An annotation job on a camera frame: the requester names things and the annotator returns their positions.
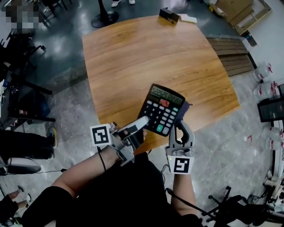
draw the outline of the stand base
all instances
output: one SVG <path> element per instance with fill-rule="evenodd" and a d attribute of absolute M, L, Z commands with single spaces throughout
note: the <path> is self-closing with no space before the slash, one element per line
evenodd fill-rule
<path fill-rule="evenodd" d="M 91 21 L 91 25 L 93 27 L 105 27 L 115 23 L 119 19 L 118 12 L 109 11 L 107 12 L 107 14 L 108 14 L 108 20 L 102 21 L 101 15 L 99 14 Z"/>

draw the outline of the calculator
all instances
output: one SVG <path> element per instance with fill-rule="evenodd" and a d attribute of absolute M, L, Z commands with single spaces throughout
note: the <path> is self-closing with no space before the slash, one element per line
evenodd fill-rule
<path fill-rule="evenodd" d="M 139 116 L 148 116 L 145 129 L 168 136 L 185 101 L 179 93 L 158 84 L 152 84 Z"/>

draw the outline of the wooden table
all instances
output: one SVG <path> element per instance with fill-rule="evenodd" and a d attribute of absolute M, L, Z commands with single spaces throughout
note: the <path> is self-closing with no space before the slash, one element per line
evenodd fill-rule
<path fill-rule="evenodd" d="M 152 83 L 173 89 L 193 106 L 184 116 L 193 131 L 239 106 L 222 63 L 193 23 L 158 16 L 116 23 L 83 37 L 91 93 L 101 124 L 137 119 Z M 148 131 L 141 153 L 169 142 Z"/>

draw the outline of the concrete floor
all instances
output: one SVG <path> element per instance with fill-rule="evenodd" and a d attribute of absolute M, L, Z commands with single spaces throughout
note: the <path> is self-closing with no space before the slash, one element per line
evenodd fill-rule
<path fill-rule="evenodd" d="M 84 60 L 82 36 L 97 28 L 91 26 L 91 20 L 99 14 L 97 0 L 64 0 L 68 11 L 56 7 L 56 18 L 48 22 L 48 26 L 39 25 L 33 38 L 35 45 L 44 45 L 46 51 L 38 50 L 32 57 L 37 65 L 36 70 L 26 67 L 26 79 L 38 85 L 45 84 L 52 77 L 76 66 Z M 103 1 L 106 10 L 111 10 L 112 0 Z M 186 13 L 197 18 L 197 26 L 205 35 L 238 36 L 229 24 L 208 9 L 207 4 L 198 0 L 137 0 L 129 5 L 122 0 L 117 8 L 118 22 L 137 17 L 158 15 L 159 10 L 169 7 L 175 13 Z"/>
<path fill-rule="evenodd" d="M 264 123 L 260 122 L 256 101 L 252 90 L 256 82 L 252 73 L 230 77 L 237 94 L 240 108 L 220 119 L 213 125 L 195 132 L 196 157 L 193 164 L 192 180 L 198 206 L 210 210 L 216 204 L 207 199 L 213 195 L 222 199 L 227 185 L 232 187 L 231 195 L 260 195 L 266 172 L 271 168 L 272 153 L 264 148 L 260 139 Z M 59 146 L 53 160 L 37 160 L 43 171 L 69 168 L 93 155 L 96 150 L 91 144 L 89 127 L 99 123 L 91 98 L 86 70 L 67 70 L 50 81 L 55 95 L 48 97 L 51 117 L 56 118 Z M 25 132 L 46 134 L 50 125 L 25 125 Z M 252 142 L 244 137 L 252 135 Z M 162 169 L 166 164 L 165 146 L 154 149 L 149 159 Z M 16 190 L 21 185 L 35 199 L 60 175 L 59 172 L 1 176 L 0 184 L 5 193 Z M 173 175 L 164 172 L 165 187 L 172 187 Z M 236 221 L 230 226 L 245 226 Z"/>

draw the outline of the plastic bottle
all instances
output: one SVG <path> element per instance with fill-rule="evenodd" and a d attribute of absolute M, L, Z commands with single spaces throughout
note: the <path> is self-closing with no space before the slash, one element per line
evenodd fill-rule
<path fill-rule="evenodd" d="M 281 139 L 279 140 L 271 140 L 267 139 L 265 142 L 265 148 L 267 150 L 279 150 L 280 148 L 283 148 L 283 142 Z"/>
<path fill-rule="evenodd" d="M 266 63 L 261 64 L 252 72 L 254 79 L 258 82 L 263 78 L 268 77 L 270 73 L 272 73 L 271 65 Z"/>
<path fill-rule="evenodd" d="M 276 95 L 277 87 L 278 85 L 277 83 L 275 83 L 275 81 L 273 83 L 265 82 L 257 85 L 256 88 L 253 90 L 253 94 L 259 101 L 267 98 L 272 98 L 274 95 Z"/>
<path fill-rule="evenodd" d="M 264 139 L 278 140 L 282 139 L 282 130 L 277 127 L 265 126 L 261 137 Z"/>

